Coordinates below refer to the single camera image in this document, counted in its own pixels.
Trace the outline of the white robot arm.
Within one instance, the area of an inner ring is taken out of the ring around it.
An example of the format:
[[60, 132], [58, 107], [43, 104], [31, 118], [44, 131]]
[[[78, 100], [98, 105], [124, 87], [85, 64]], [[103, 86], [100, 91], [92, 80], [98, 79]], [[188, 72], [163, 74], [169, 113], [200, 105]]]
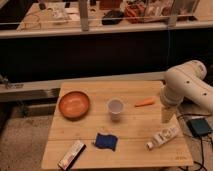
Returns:
[[171, 120], [184, 98], [213, 114], [213, 87], [203, 81], [206, 74], [207, 69], [199, 60], [173, 66], [164, 73], [165, 85], [159, 94], [163, 123]]

